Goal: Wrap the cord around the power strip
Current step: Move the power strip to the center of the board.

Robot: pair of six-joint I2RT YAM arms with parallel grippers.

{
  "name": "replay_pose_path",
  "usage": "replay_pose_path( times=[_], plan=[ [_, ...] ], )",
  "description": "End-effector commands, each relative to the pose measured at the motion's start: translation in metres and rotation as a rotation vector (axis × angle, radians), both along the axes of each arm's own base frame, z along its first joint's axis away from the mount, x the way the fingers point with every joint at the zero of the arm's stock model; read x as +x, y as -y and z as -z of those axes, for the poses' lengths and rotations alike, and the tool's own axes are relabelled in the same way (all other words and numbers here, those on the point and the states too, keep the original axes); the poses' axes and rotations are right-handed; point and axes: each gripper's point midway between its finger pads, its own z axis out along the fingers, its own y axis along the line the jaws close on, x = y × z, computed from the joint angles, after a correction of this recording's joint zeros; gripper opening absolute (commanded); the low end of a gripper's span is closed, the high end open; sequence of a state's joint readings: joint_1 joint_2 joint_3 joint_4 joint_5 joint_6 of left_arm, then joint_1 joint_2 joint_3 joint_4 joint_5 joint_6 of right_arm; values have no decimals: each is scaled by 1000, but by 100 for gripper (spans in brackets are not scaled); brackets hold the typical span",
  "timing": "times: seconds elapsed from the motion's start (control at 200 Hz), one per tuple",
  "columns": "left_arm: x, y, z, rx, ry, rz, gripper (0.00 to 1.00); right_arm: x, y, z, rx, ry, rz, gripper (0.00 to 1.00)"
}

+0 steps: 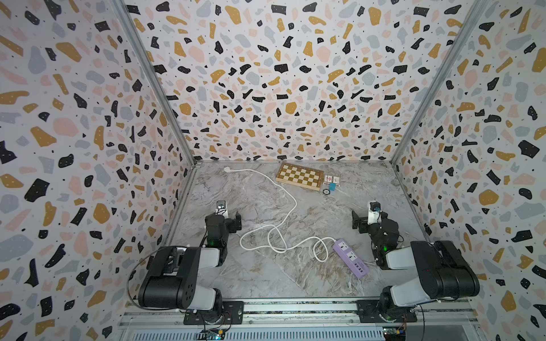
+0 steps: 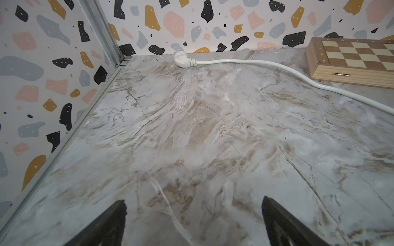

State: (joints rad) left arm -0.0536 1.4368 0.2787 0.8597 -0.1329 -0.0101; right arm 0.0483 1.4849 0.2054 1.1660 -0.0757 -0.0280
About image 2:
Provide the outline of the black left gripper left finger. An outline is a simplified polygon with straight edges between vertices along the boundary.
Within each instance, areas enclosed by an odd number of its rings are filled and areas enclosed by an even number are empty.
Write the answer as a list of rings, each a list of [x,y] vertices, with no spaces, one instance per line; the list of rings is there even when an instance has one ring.
[[[124,200],[114,202],[65,245],[67,246],[120,246],[127,215]]]

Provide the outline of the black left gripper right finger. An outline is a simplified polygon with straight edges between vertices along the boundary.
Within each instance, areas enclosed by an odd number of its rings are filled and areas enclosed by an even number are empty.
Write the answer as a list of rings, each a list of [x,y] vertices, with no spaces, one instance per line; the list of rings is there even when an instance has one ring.
[[[265,196],[262,215],[272,246],[327,246],[328,243],[304,225],[273,198]]]

